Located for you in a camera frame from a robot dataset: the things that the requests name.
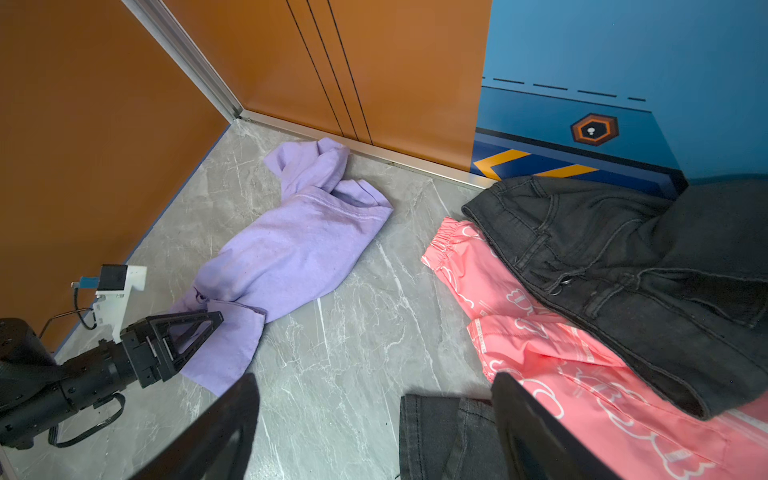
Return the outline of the purple cloth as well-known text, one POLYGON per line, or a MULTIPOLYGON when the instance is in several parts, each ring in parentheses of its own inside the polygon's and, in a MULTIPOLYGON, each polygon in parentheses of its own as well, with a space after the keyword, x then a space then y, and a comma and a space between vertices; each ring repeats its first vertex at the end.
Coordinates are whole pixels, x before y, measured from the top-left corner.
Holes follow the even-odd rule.
POLYGON ((184 377, 222 395, 251 364, 267 323, 332 292, 352 271, 393 207, 367 181, 344 177, 348 157, 329 138, 284 143, 265 157, 281 183, 279 206, 201 266, 171 308, 223 316, 184 377))

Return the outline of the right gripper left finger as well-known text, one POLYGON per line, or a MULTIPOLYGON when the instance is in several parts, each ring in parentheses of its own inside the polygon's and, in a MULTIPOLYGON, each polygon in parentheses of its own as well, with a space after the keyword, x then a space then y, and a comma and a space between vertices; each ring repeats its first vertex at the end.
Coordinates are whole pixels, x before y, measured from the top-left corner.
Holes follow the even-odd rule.
POLYGON ((256 435, 260 393, 243 375, 135 479, 243 479, 256 435))

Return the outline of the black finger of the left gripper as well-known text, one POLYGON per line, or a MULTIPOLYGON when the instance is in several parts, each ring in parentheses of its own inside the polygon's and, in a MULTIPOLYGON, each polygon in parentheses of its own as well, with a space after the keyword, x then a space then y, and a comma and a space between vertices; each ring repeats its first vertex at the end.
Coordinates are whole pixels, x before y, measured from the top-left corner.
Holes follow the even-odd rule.
POLYGON ((194 311, 147 318, 161 375, 176 375, 223 323, 220 312, 194 311))

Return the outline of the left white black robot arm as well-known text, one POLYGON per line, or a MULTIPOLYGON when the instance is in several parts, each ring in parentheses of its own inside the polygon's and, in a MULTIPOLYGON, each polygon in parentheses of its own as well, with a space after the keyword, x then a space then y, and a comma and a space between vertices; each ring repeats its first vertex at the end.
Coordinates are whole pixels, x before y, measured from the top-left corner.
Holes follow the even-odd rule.
POLYGON ((50 445, 73 446, 110 426, 113 414, 72 439, 59 439, 59 426, 80 411, 98 409, 123 395, 134 382, 147 388, 180 373, 222 324, 219 312, 194 311, 146 317, 125 328, 117 341, 55 361, 22 319, 1 321, 1 443, 27 450, 47 433, 50 445))

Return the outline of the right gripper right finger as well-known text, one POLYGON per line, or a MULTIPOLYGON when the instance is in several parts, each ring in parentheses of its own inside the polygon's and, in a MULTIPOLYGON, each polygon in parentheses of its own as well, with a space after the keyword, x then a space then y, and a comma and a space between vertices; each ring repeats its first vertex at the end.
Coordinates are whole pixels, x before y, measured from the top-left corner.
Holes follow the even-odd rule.
POLYGON ((518 381, 499 373, 492 405, 509 477, 512 479, 616 479, 518 381))

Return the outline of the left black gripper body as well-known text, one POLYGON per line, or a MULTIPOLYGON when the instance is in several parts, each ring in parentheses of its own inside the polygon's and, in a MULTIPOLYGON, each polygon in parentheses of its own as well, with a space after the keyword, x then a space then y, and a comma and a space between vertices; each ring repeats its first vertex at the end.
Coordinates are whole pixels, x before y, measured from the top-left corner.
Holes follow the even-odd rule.
POLYGON ((121 332, 121 344, 142 388, 165 382, 179 372, 170 317, 147 317, 121 332))

